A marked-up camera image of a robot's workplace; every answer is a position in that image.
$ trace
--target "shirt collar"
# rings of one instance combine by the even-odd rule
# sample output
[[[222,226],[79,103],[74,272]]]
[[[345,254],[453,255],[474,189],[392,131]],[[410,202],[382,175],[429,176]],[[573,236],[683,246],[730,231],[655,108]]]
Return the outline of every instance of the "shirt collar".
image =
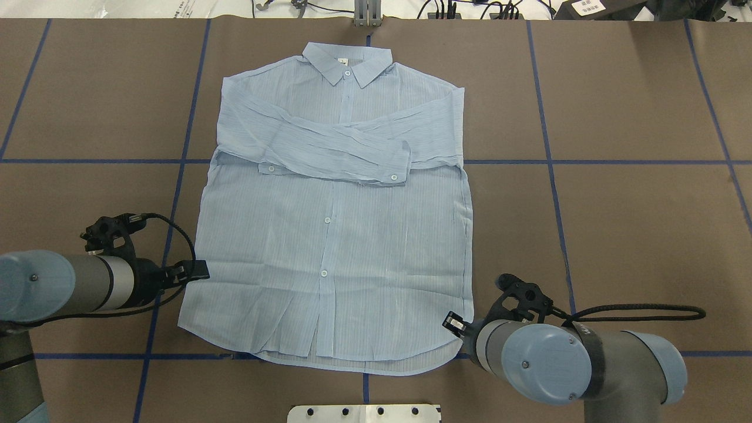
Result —
[[[326,78],[331,85],[342,79],[347,66],[337,58],[362,60],[353,69],[358,85],[364,88],[392,64],[392,51],[385,48],[355,47],[336,44],[308,43],[303,50],[303,57]]]

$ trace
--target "shirt sleeve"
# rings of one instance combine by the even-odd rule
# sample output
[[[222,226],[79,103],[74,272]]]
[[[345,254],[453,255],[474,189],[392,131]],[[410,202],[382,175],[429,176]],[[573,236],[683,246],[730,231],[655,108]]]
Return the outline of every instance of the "shirt sleeve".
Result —
[[[405,140],[291,116],[241,92],[228,79],[222,87],[217,143],[226,153],[263,164],[260,169],[270,174],[278,166],[313,178],[390,186],[404,184],[410,172]]]

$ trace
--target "shirt placket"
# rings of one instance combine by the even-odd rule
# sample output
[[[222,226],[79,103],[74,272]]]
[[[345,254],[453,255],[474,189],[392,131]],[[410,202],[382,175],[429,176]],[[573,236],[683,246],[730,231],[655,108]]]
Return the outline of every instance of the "shirt placket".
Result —
[[[346,67],[343,70],[340,84],[343,84],[343,90],[340,101],[339,123],[348,123],[352,121],[353,117],[353,96],[357,86],[352,68]],[[329,183],[332,186],[329,215],[322,218],[322,222],[327,228],[319,274],[319,322],[316,344],[317,355],[323,357],[334,356],[337,257],[333,254],[333,251],[336,250],[336,245],[341,238],[342,184],[344,182],[331,181]]]

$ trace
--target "shirt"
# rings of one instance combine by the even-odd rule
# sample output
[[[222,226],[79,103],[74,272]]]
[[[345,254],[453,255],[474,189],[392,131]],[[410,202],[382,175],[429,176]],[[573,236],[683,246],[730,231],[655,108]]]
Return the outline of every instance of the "shirt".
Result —
[[[409,375],[472,317],[464,89],[390,50],[309,43],[224,79],[178,324],[275,363]]]

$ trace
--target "white floor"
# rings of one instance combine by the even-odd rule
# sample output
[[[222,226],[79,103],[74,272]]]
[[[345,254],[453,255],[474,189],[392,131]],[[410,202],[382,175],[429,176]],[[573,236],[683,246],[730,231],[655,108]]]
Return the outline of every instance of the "white floor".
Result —
[[[68,18],[171,18],[195,17],[207,18],[231,14],[240,17],[253,16],[253,3],[263,3],[265,0],[3,0],[0,2],[0,17],[68,17]],[[553,8],[558,9],[561,0],[551,0]],[[353,0],[314,0],[314,4],[331,9],[353,10]],[[382,0],[383,15],[403,19],[415,19],[423,0]],[[457,13],[463,19],[478,19],[481,17],[485,5],[459,3]],[[547,8],[538,0],[522,0],[518,5],[520,12],[528,20],[547,20],[550,15]],[[726,16],[723,21],[733,17],[740,21],[752,21],[750,6],[735,7],[727,4],[724,8]],[[435,12],[436,6],[430,2],[422,18],[426,19],[429,12]],[[489,9],[495,12],[497,7]],[[290,4],[290,0],[274,0],[268,10],[255,10],[256,17],[266,18],[294,18],[298,10]],[[653,16],[647,10],[638,16],[637,20],[652,20]],[[334,13],[309,6],[305,17],[351,16],[345,13]]]

